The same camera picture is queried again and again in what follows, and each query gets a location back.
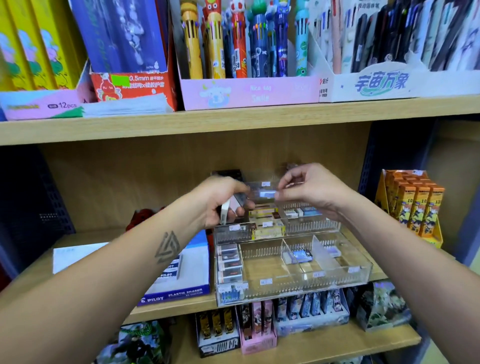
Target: hand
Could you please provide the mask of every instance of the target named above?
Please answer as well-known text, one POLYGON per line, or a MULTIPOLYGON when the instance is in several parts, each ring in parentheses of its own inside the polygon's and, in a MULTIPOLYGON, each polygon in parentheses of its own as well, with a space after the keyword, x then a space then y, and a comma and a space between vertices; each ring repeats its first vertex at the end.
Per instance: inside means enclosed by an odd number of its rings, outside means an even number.
POLYGON ((278 184, 277 201, 302 201, 315 206, 324 215, 339 220, 339 209, 355 191, 318 163, 289 170, 278 184))
MULTIPOLYGON (((203 208, 205 209, 204 229, 208 229, 220 223, 220 216, 216 211, 218 206, 227 202, 233 194, 243 192, 248 195, 250 188, 231 177, 211 176, 198 185, 192 192, 196 195, 196 198, 202 201, 203 208)), ((255 204, 247 200, 245 205, 253 208, 255 204)), ((245 209, 242 207, 239 207, 237 211, 229 209, 227 222, 233 222, 235 217, 243 216, 244 214, 245 209)))

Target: price tag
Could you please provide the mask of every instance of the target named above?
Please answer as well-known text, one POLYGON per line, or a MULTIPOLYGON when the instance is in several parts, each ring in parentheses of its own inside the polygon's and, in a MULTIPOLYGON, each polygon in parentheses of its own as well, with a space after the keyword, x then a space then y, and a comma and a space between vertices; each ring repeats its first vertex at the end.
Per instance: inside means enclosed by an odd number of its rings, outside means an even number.
POLYGON ((349 273, 358 273, 358 272, 360 272, 360 266, 348 267, 348 272, 349 273))
POLYGON ((235 283, 234 287, 237 291, 247 290, 248 289, 248 282, 235 283))
POLYGON ((222 286, 218 286, 218 293, 225 293, 225 292, 230 292, 232 290, 231 284, 225 284, 222 286))
POLYGON ((272 281, 271 278, 269 278, 269 279, 261 279, 261 280, 260 280, 260 285, 261 285, 261 286, 264 286, 265 284, 272 284, 272 283, 273 283, 273 281, 272 281))

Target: forearm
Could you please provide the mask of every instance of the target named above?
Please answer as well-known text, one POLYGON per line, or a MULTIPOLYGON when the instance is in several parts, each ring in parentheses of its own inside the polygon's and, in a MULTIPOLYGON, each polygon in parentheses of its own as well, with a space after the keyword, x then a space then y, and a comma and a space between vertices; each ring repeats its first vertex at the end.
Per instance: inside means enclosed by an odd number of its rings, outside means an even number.
POLYGON ((202 228, 203 213, 192 193, 185 195, 2 310, 4 361, 90 363, 202 228), (25 337, 35 338, 27 351, 25 337))
POLYGON ((340 210, 450 363, 480 356, 480 277, 356 194, 340 210))

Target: wooden shelf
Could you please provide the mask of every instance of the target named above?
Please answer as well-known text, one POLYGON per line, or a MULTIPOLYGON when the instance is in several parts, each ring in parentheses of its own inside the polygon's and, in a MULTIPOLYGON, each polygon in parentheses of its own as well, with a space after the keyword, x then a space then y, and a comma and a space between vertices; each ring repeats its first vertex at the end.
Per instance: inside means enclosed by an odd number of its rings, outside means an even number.
POLYGON ((128 138, 480 113, 480 96, 181 111, 167 115, 0 122, 0 145, 128 138))
MULTIPOLYGON (((54 247, 76 246, 82 244, 109 242, 117 236, 124 233, 124 229, 113 229, 104 231, 86 232, 72 235, 65 235, 54 247)), ((385 279, 386 275, 380 267, 373 261, 372 257, 366 253, 358 240, 348 230, 342 230, 347 238, 362 251, 368 259, 373 262, 373 269, 370 275, 371 280, 385 279)), ((29 266, 17 279, 0 293, 0 310, 15 300, 21 294, 29 291, 33 287, 50 279, 52 274, 52 250, 46 251, 38 260, 29 266)), ((217 308, 215 297, 215 285, 213 274, 210 274, 211 293, 205 296, 188 298, 185 300, 171 301, 165 303, 149 304, 141 307, 135 307, 132 313, 126 318, 124 324, 134 322, 153 320, 157 318, 191 314, 205 310, 217 308)))
POLYGON ((240 349, 201 359, 191 317, 172 326, 172 364, 321 364, 416 345, 420 336, 410 325, 367 333, 355 320, 346 325, 278 338, 277 347, 251 355, 240 349))

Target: tattoo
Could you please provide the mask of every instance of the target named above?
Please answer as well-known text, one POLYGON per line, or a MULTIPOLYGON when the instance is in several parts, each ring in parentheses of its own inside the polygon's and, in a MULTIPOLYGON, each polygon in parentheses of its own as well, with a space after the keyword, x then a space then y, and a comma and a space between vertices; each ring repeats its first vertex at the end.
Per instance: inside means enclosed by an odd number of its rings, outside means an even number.
POLYGON ((158 259, 156 263, 170 263, 178 253, 180 253, 180 244, 175 233, 173 231, 170 234, 166 232, 155 253, 155 258, 158 259))

